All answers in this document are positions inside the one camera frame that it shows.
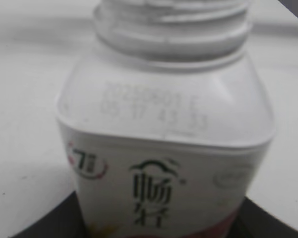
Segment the circular logo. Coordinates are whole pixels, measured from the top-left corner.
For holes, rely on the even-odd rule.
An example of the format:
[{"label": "circular logo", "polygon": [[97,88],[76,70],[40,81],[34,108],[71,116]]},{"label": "circular logo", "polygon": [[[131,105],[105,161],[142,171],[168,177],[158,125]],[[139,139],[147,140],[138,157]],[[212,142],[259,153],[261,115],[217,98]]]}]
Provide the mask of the circular logo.
[{"label": "circular logo", "polygon": [[95,153],[75,148],[73,143],[68,143],[68,161],[74,171],[85,179],[102,179],[107,171],[108,164]]}]

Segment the bottle opening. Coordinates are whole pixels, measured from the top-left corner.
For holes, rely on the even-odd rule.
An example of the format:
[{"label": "bottle opening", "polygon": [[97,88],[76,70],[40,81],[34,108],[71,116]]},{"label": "bottle opening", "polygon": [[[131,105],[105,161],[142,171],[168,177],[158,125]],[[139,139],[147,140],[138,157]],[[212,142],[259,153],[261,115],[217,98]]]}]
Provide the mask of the bottle opening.
[{"label": "bottle opening", "polygon": [[97,35],[129,55],[163,61],[227,56],[245,42],[249,0],[103,0]]}]

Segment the bottle label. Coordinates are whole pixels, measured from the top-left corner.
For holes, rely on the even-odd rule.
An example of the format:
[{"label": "bottle label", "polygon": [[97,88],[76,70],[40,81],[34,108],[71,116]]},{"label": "bottle label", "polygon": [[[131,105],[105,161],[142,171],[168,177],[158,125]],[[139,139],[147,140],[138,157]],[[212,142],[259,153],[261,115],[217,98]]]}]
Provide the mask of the bottle label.
[{"label": "bottle label", "polygon": [[266,149],[111,141],[62,123],[61,131],[93,238],[224,238]]}]

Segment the white plastic bottle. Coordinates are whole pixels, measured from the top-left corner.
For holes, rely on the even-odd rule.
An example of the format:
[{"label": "white plastic bottle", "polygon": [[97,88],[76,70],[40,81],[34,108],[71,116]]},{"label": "white plastic bottle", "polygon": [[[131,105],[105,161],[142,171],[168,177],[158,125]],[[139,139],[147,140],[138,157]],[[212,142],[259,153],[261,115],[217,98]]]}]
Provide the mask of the white plastic bottle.
[{"label": "white plastic bottle", "polygon": [[224,238],[274,134],[246,0],[104,0],[57,114],[95,238]]}]

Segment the bottle shoulder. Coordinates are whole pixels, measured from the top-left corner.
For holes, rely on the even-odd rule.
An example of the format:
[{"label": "bottle shoulder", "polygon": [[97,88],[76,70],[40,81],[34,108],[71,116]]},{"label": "bottle shoulder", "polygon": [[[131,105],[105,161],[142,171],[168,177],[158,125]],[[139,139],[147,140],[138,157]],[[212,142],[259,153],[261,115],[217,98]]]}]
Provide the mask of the bottle shoulder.
[{"label": "bottle shoulder", "polygon": [[249,147],[274,134],[273,114],[247,57],[204,70],[86,56],[57,101],[76,130],[126,138]]}]

